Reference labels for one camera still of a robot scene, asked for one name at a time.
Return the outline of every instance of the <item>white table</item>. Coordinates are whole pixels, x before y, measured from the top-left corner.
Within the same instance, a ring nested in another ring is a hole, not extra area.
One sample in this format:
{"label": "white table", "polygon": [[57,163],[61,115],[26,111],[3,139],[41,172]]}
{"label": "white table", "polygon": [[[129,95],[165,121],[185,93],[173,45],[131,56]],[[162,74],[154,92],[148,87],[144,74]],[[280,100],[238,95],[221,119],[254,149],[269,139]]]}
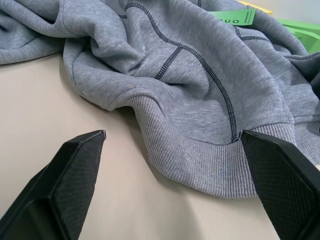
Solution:
{"label": "white table", "polygon": [[0,217],[63,142],[105,129],[80,240],[279,239],[258,198],[216,198],[161,176],[133,111],[80,98],[58,54],[0,66],[0,111]]}

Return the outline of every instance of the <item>dark stitching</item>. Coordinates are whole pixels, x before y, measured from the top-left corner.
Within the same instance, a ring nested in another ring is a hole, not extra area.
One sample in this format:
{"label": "dark stitching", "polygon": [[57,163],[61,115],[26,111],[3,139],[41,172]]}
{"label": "dark stitching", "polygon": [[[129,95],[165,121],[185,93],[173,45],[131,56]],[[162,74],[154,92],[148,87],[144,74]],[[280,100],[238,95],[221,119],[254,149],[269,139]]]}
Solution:
{"label": "dark stitching", "polygon": [[267,41],[269,43],[272,44],[272,42],[269,40],[269,39],[266,39],[264,37],[261,37],[261,36],[243,36],[241,37],[241,40],[242,41],[247,41],[247,40],[262,40],[262,41]]}
{"label": "dark stitching", "polygon": [[220,82],[220,80],[218,79],[217,75],[214,73],[214,71],[211,69],[211,67],[207,64],[207,62],[203,59],[203,57],[196,52],[195,50],[193,50],[192,48],[183,45],[181,43],[172,41],[170,39],[168,39],[167,37],[165,37],[162,32],[160,32],[159,28],[157,27],[153,17],[151,16],[151,14],[149,13],[149,11],[142,5],[138,4],[138,3],[129,3],[125,6],[125,11],[127,11],[128,8],[138,8],[140,10],[142,10],[146,16],[149,18],[149,21],[153,27],[153,30],[155,31],[155,33],[158,35],[158,37],[160,39],[162,39],[164,42],[175,45],[179,48],[182,48],[186,51],[188,51],[189,53],[191,53],[192,55],[194,55],[198,61],[201,63],[201,65],[203,66],[203,68],[206,70],[206,72],[209,74],[209,76],[212,78],[212,80],[214,81],[214,83],[216,84],[216,86],[218,87],[218,89],[220,90],[224,101],[226,103],[226,108],[229,114],[229,119],[230,119],[230,127],[231,127],[231,141],[234,143],[238,140],[237,138],[237,122],[236,122],[236,117],[235,117],[235,112],[230,100],[230,97],[227,93],[227,91],[225,90],[224,86],[222,85],[222,83]]}
{"label": "dark stitching", "polygon": [[234,30],[235,30],[235,34],[241,38],[241,34],[240,34],[240,31],[239,31],[239,28],[237,28],[236,26],[233,26],[234,27]]}
{"label": "dark stitching", "polygon": [[178,56],[178,54],[181,52],[181,50],[182,50],[181,47],[176,48],[176,50],[171,54],[171,56],[165,61],[165,63],[161,67],[158,74],[154,77],[155,79],[160,80],[162,78],[162,76],[166,73],[169,66],[172,64],[172,62],[175,60],[175,58]]}

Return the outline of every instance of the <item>gray fleece fabric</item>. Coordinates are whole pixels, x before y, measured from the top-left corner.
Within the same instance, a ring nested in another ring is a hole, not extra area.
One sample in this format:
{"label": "gray fleece fabric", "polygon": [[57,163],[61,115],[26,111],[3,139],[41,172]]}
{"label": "gray fleece fabric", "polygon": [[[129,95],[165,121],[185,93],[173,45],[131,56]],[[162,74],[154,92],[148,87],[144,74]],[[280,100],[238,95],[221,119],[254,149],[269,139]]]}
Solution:
{"label": "gray fleece fabric", "polygon": [[272,16],[233,27],[233,0],[0,0],[0,64],[63,51],[74,89],[133,107],[150,162],[206,194],[255,196],[239,132],[276,136],[320,162],[320,54]]}

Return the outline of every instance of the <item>textured black surface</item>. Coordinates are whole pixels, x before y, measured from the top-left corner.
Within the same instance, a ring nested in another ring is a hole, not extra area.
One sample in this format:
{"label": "textured black surface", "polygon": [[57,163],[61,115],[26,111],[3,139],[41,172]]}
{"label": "textured black surface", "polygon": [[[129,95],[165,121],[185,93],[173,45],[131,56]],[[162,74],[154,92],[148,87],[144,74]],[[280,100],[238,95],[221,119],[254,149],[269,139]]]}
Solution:
{"label": "textured black surface", "polygon": [[280,239],[305,239],[318,206],[315,192],[276,144],[250,136],[241,140],[256,191]]}
{"label": "textured black surface", "polygon": [[103,134],[83,143],[57,187],[53,201],[70,240],[77,240],[95,190]]}

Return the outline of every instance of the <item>ribbed hem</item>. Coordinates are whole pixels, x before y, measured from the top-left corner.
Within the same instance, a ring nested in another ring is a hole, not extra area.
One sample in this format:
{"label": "ribbed hem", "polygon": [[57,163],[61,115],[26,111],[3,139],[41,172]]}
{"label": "ribbed hem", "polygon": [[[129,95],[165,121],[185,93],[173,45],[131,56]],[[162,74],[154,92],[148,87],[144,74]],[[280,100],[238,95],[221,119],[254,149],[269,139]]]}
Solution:
{"label": "ribbed hem", "polygon": [[[126,104],[135,109],[150,162],[165,177],[222,198],[257,195],[241,141],[213,145],[184,137],[170,125],[158,104],[148,96],[130,98]],[[307,129],[301,125],[297,130],[298,147],[303,153],[311,154],[309,143],[304,145],[305,137],[301,137]],[[252,130],[296,145],[294,124],[277,123]],[[320,145],[314,147],[319,152]]]}

